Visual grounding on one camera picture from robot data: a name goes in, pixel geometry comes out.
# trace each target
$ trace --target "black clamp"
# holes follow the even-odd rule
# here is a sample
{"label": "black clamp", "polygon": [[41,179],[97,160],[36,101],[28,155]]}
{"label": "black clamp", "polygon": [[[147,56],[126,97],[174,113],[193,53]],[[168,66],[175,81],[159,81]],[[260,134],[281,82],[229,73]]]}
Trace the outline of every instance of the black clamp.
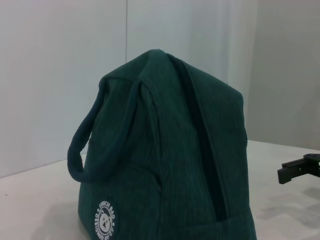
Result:
{"label": "black clamp", "polygon": [[291,179],[311,174],[320,178],[319,170],[320,154],[306,154],[302,159],[290,161],[282,164],[282,169],[278,170],[280,184],[286,184]]}

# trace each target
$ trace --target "circular logo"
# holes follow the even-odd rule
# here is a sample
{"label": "circular logo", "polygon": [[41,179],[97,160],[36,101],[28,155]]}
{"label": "circular logo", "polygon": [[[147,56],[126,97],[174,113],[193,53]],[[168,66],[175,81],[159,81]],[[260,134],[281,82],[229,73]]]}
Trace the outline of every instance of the circular logo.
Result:
{"label": "circular logo", "polygon": [[108,201],[102,201],[96,210],[94,227],[101,240],[111,240],[115,231],[115,211]]}

